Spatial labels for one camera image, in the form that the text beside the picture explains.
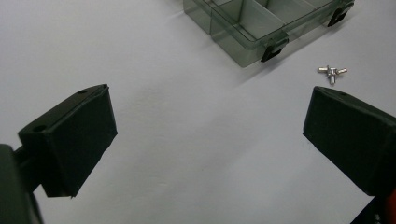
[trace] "white table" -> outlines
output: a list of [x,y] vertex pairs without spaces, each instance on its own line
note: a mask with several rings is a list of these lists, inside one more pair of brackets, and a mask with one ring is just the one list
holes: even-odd
[[240,68],[180,0],[0,3],[0,142],[107,83],[120,134],[46,223],[349,223],[370,202],[302,135],[318,67],[396,116],[396,2],[357,0],[268,63]]

